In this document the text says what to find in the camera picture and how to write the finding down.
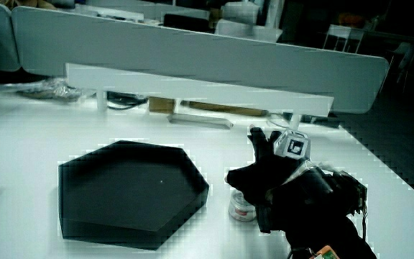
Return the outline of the person's right hand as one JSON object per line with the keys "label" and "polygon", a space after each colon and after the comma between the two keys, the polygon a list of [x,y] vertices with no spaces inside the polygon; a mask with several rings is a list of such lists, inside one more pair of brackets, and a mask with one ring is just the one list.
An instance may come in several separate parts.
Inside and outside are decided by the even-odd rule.
{"label": "person's right hand", "polygon": [[251,128],[254,162],[230,170],[225,178],[254,207],[261,232],[312,232],[321,225],[341,230],[348,215],[367,214],[366,186],[345,171],[322,168],[306,157],[278,155],[275,145],[283,136]]}

